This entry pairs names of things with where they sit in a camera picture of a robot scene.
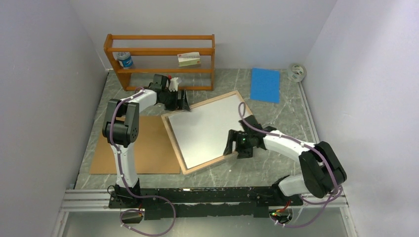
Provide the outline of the brown cardboard backing board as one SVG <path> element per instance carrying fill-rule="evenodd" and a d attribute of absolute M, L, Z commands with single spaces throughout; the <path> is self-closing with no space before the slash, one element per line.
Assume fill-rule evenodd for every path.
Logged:
<path fill-rule="evenodd" d="M 179 174 L 180 165 L 161 116 L 140 116 L 139 136 L 134 144 L 137 174 Z M 116 174 L 111 145 L 99 135 L 90 174 Z"/>

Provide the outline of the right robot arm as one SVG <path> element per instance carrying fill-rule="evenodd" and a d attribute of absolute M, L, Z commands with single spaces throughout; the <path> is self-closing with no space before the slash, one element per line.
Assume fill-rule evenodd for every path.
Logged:
<path fill-rule="evenodd" d="M 255 148 L 274 151 L 299 163 L 301 174 L 284 176 L 272 185 L 272 200 L 285 204 L 291 196 L 312 194 L 323 198 L 347 180 L 347 174 L 331 145 L 304 142 L 274 127 L 263 128 L 255 116 L 239 121 L 243 130 L 229 130 L 224 155 L 237 152 L 238 158 L 251 158 Z"/>

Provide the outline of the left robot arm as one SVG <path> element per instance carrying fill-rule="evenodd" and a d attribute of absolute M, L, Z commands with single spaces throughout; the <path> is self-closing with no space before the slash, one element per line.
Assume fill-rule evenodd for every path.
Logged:
<path fill-rule="evenodd" d="M 108 101 L 102 135 L 111 146 L 117 169 L 109 208 L 136 208 L 141 204 L 134 160 L 134 145 L 140 132 L 139 115 L 156 104 L 163 104 L 167 111 L 189 111 L 186 91 L 178 88 L 180 83 L 178 77 L 155 74 L 147 87 L 136 88 L 129 97 Z"/>

